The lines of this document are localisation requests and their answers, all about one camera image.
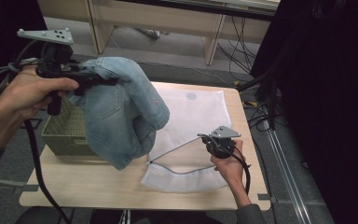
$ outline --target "storage crate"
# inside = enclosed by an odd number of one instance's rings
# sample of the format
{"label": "storage crate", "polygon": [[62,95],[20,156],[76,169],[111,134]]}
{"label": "storage crate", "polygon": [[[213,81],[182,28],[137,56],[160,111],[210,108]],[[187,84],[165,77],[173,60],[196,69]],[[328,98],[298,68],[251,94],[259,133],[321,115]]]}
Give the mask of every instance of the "storage crate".
{"label": "storage crate", "polygon": [[83,111],[65,98],[62,99],[60,115],[48,118],[41,135],[55,155],[96,155],[86,142]]}

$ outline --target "gray floor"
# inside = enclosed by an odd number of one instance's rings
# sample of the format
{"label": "gray floor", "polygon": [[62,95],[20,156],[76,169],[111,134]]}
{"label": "gray floor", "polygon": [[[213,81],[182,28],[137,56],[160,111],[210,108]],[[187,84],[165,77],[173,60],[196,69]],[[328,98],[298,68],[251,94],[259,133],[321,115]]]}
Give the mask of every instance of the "gray floor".
{"label": "gray floor", "polygon": [[[240,80],[243,83],[252,79],[245,75],[236,64],[230,63],[220,49],[216,51],[213,64],[205,65],[202,38],[198,36],[166,34],[161,35],[160,39],[154,40],[134,29],[117,27],[112,33],[104,53],[97,55],[94,53],[90,28],[87,23],[59,21],[50,18],[46,18],[46,22],[49,29],[64,29],[65,27],[71,29],[75,40],[73,49],[78,60],[98,56],[130,58],[138,62],[149,78],[154,81],[230,87],[234,85],[235,80]],[[233,48],[226,40],[219,42],[225,50],[232,52]],[[256,53],[259,46],[247,44],[247,47]],[[234,56],[244,60],[238,52]],[[254,101],[255,91],[256,87],[244,91],[241,98],[245,101]],[[260,115],[252,108],[246,108],[245,113],[247,119],[250,119],[255,113],[255,117]],[[35,129],[38,135],[47,117],[46,112],[40,112],[35,117],[38,119],[34,121],[35,125],[40,121],[39,127]],[[301,152],[296,145],[296,140],[293,139],[290,127],[287,127],[284,117],[278,117],[276,121],[276,133],[282,152],[309,212],[310,223],[334,223],[310,172],[301,165]],[[263,124],[260,124],[258,129],[263,129]],[[296,214],[267,132],[260,132],[256,127],[252,128],[251,132],[259,145],[259,159],[265,165],[262,167],[264,177],[274,200],[271,209],[264,212],[266,221],[268,223],[303,223],[299,221]],[[38,141],[39,146],[43,146],[44,143],[40,138]],[[32,170],[33,163],[27,134],[25,130],[19,130],[0,161],[0,181],[11,181],[11,184],[24,183]],[[26,210],[18,203],[20,189],[21,187],[0,186],[0,223],[14,223]],[[73,223],[89,223],[90,214],[91,209],[75,209]],[[223,223],[236,223],[234,211],[212,211],[208,212],[208,216]]]}

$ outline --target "blue denim jacket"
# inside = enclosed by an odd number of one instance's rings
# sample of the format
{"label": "blue denim jacket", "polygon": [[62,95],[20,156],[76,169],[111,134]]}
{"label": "blue denim jacket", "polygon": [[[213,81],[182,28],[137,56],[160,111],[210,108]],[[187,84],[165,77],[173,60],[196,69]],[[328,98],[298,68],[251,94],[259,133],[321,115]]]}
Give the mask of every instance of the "blue denim jacket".
{"label": "blue denim jacket", "polygon": [[89,147],[118,170],[150,152],[156,130],[170,111],[142,68],[134,61],[102,57],[79,65],[80,72],[118,78],[116,86],[93,86],[83,96],[68,94],[69,102],[85,114]]}

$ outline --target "table top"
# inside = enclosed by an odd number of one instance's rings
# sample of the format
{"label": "table top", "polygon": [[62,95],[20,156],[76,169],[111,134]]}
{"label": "table top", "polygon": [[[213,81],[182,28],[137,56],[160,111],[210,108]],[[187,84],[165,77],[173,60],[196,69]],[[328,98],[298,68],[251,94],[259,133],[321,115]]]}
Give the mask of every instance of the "table top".
{"label": "table top", "polygon": [[[239,93],[234,89],[153,82],[156,88],[178,90],[224,91],[232,129],[241,133],[243,154],[251,164],[249,198],[262,210],[270,202],[259,200],[268,195],[252,136],[247,125]],[[234,210],[237,209],[229,187],[196,193],[167,193],[142,185],[147,157],[133,160],[124,170],[118,171],[96,156],[56,156],[45,146],[40,156],[46,186],[60,206],[152,209],[152,210]],[[37,184],[34,171],[27,183]],[[24,191],[20,197],[23,206],[51,206],[44,194]]]}

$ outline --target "hand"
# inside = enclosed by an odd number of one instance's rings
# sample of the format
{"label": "hand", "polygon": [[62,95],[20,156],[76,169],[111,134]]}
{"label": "hand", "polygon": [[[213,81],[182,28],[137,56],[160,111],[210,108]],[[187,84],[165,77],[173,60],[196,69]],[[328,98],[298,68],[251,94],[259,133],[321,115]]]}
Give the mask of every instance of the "hand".
{"label": "hand", "polygon": [[40,108],[51,103],[47,96],[49,92],[58,90],[63,97],[66,91],[78,88],[72,79],[42,78],[35,69],[36,66],[24,67],[0,97],[0,104],[6,110],[18,113],[22,119],[32,118]]}
{"label": "hand", "polygon": [[78,88],[69,78],[42,78],[36,74],[36,66],[26,66],[7,86],[0,96],[0,147],[5,147],[21,124],[33,117],[45,105],[51,103],[48,93]]}
{"label": "hand", "polygon": [[[242,145],[243,142],[241,140],[235,141],[235,147],[238,150],[235,149],[233,154],[238,158],[242,158]],[[220,175],[225,178],[228,184],[242,182],[243,167],[234,157],[218,159],[215,156],[211,156],[211,162],[216,165],[214,169],[220,172]]]}
{"label": "hand", "polygon": [[[242,158],[242,145],[243,142],[241,140],[235,141],[235,147],[238,150],[235,149],[233,154],[238,158]],[[216,165],[215,170],[219,171],[220,175],[227,181],[238,208],[251,204],[242,183],[242,164],[234,157],[218,159],[215,156],[211,156],[211,162]]]}

